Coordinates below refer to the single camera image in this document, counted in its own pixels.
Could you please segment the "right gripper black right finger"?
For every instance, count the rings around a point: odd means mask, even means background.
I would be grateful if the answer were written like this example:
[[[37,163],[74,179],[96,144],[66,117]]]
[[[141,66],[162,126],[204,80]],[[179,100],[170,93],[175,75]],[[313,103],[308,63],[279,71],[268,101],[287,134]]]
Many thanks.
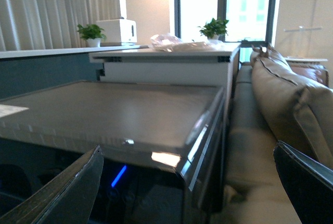
[[[276,170],[302,223],[332,223],[332,169],[283,141],[273,152]]]

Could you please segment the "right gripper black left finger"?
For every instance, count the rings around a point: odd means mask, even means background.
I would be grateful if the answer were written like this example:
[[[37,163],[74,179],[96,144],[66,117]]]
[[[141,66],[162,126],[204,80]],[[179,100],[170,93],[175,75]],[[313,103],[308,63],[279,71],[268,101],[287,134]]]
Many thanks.
[[[102,150],[97,145],[1,216],[1,223],[88,223],[103,165]]]

